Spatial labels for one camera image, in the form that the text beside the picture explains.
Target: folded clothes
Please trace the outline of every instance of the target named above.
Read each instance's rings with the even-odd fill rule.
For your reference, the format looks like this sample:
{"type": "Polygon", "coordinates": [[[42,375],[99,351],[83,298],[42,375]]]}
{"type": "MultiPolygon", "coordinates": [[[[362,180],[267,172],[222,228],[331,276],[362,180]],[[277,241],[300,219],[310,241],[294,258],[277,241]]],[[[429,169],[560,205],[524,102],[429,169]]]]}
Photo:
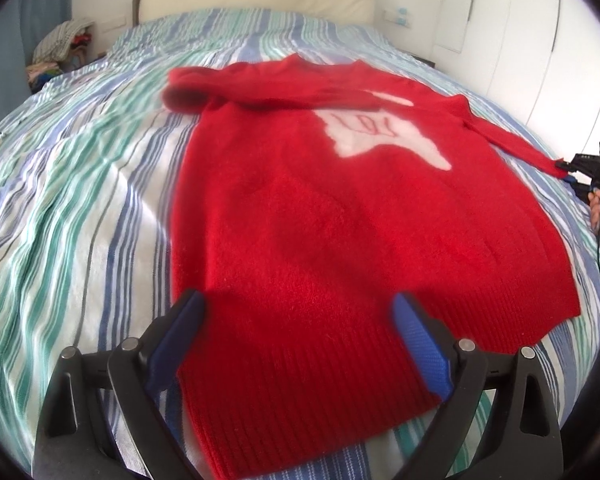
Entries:
{"type": "Polygon", "coordinates": [[[45,73],[47,70],[56,70],[58,69],[58,63],[51,62],[42,62],[36,63],[33,65],[27,66],[27,80],[29,81],[29,85],[42,73],[45,73]]]}
{"type": "Polygon", "coordinates": [[[50,68],[49,70],[44,71],[36,76],[36,78],[29,83],[29,87],[31,88],[31,92],[33,94],[37,94],[42,90],[42,87],[51,81],[53,78],[62,75],[64,72],[60,70],[57,66],[56,68],[50,68]]]}

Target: bed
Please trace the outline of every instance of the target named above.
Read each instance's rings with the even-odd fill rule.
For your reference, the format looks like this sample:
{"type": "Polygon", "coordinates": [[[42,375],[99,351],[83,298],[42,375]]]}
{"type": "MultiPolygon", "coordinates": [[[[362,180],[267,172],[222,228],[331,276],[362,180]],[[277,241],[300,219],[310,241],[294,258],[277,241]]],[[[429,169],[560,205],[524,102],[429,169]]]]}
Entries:
{"type": "MultiPolygon", "coordinates": [[[[342,20],[325,11],[327,16],[315,17],[311,6],[234,7],[193,6],[173,14],[166,6],[161,17],[141,7],[141,23],[123,34],[105,59],[54,79],[0,123],[0,441],[26,470],[61,349],[113,348],[141,334],[172,302],[170,196],[198,118],[163,107],[160,90],[171,68],[220,68],[292,53],[321,64],[362,59],[442,94],[466,95],[475,114],[548,153],[504,110],[398,51],[359,16],[342,20]]],[[[573,267],[582,314],[536,345],[563,424],[600,348],[596,241],[587,208],[565,183],[501,156],[562,234],[573,267]]],[[[470,462],[491,400],[483,395],[451,472],[470,462]]],[[[107,395],[103,402],[127,465],[143,472],[116,403],[107,395]]],[[[183,416],[177,383],[156,402],[188,458],[209,478],[183,416]]],[[[391,478],[431,419],[427,413],[269,477],[391,478]]]]}

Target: black gripper frame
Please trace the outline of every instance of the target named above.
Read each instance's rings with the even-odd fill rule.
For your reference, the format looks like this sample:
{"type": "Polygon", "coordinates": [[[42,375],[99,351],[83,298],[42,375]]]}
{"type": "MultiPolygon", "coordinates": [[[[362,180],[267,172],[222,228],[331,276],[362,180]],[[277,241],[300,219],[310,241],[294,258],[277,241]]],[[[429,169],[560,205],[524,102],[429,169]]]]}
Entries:
{"type": "Polygon", "coordinates": [[[600,154],[588,155],[587,153],[577,153],[573,156],[571,162],[559,160],[555,165],[569,173],[580,172],[590,177],[590,184],[581,184],[577,180],[570,182],[575,195],[586,205],[589,205],[589,193],[591,189],[594,187],[600,189],[600,154]]]}
{"type": "Polygon", "coordinates": [[[394,480],[445,479],[484,390],[496,390],[496,394],[477,452],[466,470],[449,478],[560,478],[563,473],[560,427],[536,352],[529,347],[515,355],[484,352],[469,340],[456,341],[444,324],[428,316],[413,296],[403,296],[442,354],[451,357],[454,388],[394,480]],[[454,356],[449,355],[451,346],[454,356]]]}
{"type": "Polygon", "coordinates": [[[187,291],[139,339],[110,351],[65,348],[40,413],[32,472],[45,480],[129,480],[102,411],[98,389],[113,390],[144,468],[153,480],[202,480],[155,406],[167,389],[204,317],[199,292],[187,291]]]}

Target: red sweater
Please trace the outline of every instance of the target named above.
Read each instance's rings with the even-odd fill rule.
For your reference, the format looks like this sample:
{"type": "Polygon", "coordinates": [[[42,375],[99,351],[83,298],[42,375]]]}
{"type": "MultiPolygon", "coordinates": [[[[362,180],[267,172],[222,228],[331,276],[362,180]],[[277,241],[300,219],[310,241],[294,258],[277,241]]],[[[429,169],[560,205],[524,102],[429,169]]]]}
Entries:
{"type": "Polygon", "coordinates": [[[272,472],[433,408],[391,320],[408,290],[458,338],[515,352],[579,314],[562,239],[491,144],[525,140],[362,62],[170,74],[202,112],[171,221],[173,295],[205,293],[180,369],[219,479],[272,472]]]}

